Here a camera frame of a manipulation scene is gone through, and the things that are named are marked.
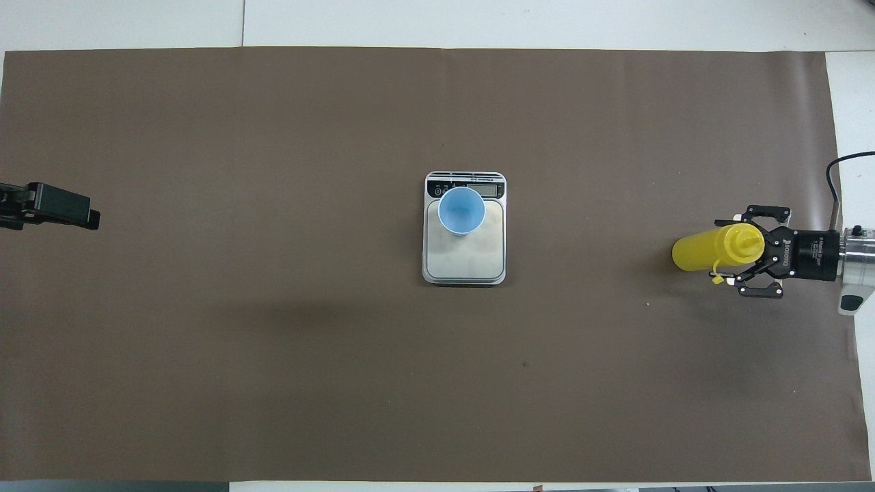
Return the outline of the light blue plastic cup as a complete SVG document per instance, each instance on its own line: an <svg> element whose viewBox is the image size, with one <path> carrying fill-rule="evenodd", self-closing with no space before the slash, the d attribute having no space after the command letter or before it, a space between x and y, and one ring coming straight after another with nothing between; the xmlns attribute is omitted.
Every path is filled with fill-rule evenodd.
<svg viewBox="0 0 875 492"><path fill-rule="evenodd" d="M450 188L437 205L437 217L454 236L466 236L478 230L485 220L485 202L471 187Z"/></svg>

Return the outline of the yellow squeeze bottle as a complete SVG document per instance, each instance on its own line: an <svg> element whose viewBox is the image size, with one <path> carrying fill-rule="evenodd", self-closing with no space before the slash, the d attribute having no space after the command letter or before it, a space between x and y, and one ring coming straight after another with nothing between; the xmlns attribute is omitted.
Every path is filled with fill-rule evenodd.
<svg viewBox="0 0 875 492"><path fill-rule="evenodd" d="M766 240L762 231L749 223L736 222L678 239L671 249L674 265L682 271L707 271L713 283L735 277L729 269L750 266L762 258Z"/></svg>

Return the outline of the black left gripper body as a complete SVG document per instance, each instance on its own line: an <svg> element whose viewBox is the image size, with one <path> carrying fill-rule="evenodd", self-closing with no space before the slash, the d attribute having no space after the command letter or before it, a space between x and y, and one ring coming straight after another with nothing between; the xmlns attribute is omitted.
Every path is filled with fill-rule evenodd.
<svg viewBox="0 0 875 492"><path fill-rule="evenodd" d="M13 231L24 230L24 203L30 193L30 184L14 186L0 182L0 228Z"/></svg>

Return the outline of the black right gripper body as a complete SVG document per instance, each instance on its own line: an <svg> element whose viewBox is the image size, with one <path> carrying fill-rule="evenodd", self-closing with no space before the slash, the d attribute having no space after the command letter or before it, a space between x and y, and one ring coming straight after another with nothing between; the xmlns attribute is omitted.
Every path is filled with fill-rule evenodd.
<svg viewBox="0 0 875 492"><path fill-rule="evenodd" d="M837 280L840 234L835 230L775 228L764 236L765 272L775 279Z"/></svg>

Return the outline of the brown table mat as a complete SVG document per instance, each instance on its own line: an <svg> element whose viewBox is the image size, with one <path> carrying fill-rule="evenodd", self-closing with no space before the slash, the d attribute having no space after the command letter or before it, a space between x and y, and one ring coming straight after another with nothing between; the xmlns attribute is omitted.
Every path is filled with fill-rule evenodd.
<svg viewBox="0 0 875 492"><path fill-rule="evenodd" d="M670 258L835 153L815 53L7 53L0 181L101 224L0 231L0 480L866 480L837 287ZM507 179L500 284L422 276L434 171Z"/></svg>

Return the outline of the silver digital kitchen scale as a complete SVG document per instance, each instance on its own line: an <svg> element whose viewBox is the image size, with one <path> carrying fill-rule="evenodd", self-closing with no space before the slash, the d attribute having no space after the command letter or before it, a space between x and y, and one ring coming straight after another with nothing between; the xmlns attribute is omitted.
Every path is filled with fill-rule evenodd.
<svg viewBox="0 0 875 492"><path fill-rule="evenodd" d="M478 230L454 236L438 220L440 198L454 187L471 187L485 202ZM434 171L424 184L422 276L432 284L496 286L507 271L507 179L500 172Z"/></svg>

